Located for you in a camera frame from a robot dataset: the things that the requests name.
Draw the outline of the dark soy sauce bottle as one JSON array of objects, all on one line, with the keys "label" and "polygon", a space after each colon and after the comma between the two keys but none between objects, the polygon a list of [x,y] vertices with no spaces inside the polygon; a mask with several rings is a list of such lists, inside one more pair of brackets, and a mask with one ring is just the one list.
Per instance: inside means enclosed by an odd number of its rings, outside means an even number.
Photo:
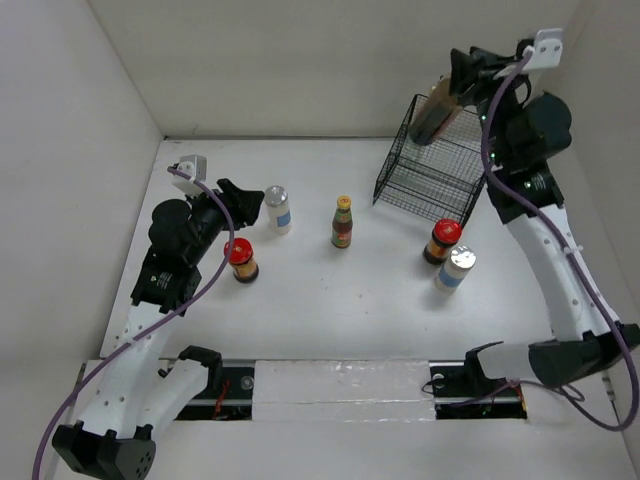
[{"label": "dark soy sauce bottle", "polygon": [[441,78],[414,115],[408,134],[415,144],[433,143],[462,110],[458,98],[450,93],[450,84],[450,77]]}]

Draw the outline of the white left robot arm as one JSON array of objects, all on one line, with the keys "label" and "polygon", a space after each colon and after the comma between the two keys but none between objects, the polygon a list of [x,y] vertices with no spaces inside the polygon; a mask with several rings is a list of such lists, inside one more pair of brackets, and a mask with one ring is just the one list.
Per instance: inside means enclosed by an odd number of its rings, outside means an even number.
[{"label": "white left robot arm", "polygon": [[101,380],[72,425],[60,425],[52,447],[74,472],[94,479],[144,479],[159,434],[197,395],[222,387],[219,352],[190,345],[165,373],[158,360],[186,310],[208,286],[198,269],[217,236],[253,225],[264,194],[228,179],[217,189],[190,178],[183,200],[155,207],[150,246],[131,293],[127,323],[115,351],[96,367]]}]

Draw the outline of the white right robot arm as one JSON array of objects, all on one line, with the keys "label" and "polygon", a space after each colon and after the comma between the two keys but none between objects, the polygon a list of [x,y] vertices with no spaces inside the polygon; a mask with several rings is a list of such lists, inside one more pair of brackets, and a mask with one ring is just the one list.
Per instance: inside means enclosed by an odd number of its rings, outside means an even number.
[{"label": "white right robot arm", "polygon": [[479,48],[450,53],[449,92],[478,112],[491,203],[534,272],[552,332],[551,339],[529,345],[496,342],[469,351],[462,381],[476,394],[498,379],[536,379],[554,388],[624,361],[637,405],[639,376],[631,352],[639,345],[639,327],[621,322],[596,287],[547,164],[571,144],[570,110],[548,92],[527,102],[517,98],[533,54],[531,46],[512,57]]}]

